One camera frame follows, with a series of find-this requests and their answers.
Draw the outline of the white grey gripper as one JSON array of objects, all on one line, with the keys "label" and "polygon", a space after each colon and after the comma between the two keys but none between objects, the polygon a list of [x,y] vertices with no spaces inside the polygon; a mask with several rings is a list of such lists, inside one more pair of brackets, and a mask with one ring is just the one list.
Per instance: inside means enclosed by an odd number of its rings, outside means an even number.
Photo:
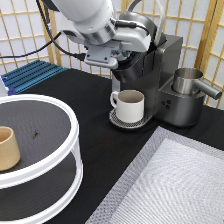
[{"label": "white grey gripper", "polygon": [[118,28],[114,37],[101,45],[87,45],[84,62],[88,65],[111,70],[118,68],[118,62],[125,60],[130,52],[146,52],[151,35],[144,29]]}]

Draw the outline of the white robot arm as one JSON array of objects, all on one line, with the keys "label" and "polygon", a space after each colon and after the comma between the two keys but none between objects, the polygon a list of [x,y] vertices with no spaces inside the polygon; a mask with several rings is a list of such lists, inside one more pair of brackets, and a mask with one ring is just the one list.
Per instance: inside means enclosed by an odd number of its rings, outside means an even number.
[{"label": "white robot arm", "polygon": [[136,21],[120,19],[111,0],[42,0],[63,15],[62,32],[87,48],[88,65],[118,68],[132,52],[146,52],[151,42],[147,28]]}]

